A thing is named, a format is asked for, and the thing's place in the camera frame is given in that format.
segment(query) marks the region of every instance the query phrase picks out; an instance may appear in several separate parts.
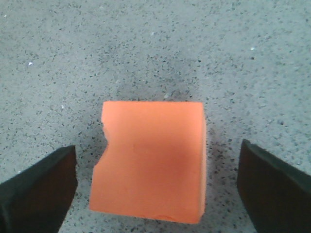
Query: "orange sponge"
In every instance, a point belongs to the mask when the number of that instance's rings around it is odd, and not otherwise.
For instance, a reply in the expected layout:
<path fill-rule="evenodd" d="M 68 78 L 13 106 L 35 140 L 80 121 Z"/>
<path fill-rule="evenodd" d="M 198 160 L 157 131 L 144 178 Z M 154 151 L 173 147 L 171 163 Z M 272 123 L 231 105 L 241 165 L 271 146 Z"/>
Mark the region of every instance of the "orange sponge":
<path fill-rule="evenodd" d="M 90 209 L 198 223 L 205 209 L 206 122 L 200 102 L 104 102 L 108 146 Z"/>

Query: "orange foam block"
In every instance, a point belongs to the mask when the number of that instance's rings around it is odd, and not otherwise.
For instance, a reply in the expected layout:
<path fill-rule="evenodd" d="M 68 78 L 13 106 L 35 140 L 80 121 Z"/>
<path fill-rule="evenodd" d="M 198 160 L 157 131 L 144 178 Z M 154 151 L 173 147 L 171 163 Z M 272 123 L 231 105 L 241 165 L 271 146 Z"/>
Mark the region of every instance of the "orange foam block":
<path fill-rule="evenodd" d="M 198 223 L 205 209 L 206 122 L 200 102 L 104 102 L 107 148 L 90 209 Z"/>

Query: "speckled gray floor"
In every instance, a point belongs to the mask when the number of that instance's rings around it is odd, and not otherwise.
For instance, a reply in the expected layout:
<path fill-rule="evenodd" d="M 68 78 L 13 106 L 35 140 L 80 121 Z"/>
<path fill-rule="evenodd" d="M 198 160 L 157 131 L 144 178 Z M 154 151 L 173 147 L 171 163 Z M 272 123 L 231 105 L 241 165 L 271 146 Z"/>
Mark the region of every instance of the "speckled gray floor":
<path fill-rule="evenodd" d="M 311 174 L 308 1 L 0 1 L 0 182 L 76 144 L 62 233 L 254 233 L 236 188 L 243 138 Z M 88 210 L 104 100 L 195 100 L 208 124 L 198 225 Z"/>

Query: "foam block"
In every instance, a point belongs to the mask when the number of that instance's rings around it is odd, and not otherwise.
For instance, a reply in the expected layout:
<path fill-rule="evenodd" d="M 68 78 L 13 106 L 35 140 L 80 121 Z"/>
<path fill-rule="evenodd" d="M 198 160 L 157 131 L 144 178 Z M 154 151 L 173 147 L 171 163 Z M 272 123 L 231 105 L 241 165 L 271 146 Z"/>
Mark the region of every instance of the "foam block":
<path fill-rule="evenodd" d="M 90 209 L 198 223 L 205 209 L 206 122 L 200 102 L 108 101 L 107 148 Z"/>

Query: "white speck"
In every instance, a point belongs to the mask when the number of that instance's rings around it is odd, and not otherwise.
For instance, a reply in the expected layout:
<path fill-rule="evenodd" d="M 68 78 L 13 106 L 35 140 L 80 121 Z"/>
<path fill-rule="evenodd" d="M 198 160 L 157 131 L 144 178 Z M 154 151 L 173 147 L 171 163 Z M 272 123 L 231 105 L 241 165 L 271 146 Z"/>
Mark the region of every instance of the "white speck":
<path fill-rule="evenodd" d="M 164 98 L 167 99 L 168 97 L 170 97 L 170 94 L 169 94 L 169 93 L 166 93 L 166 94 L 164 95 Z"/>

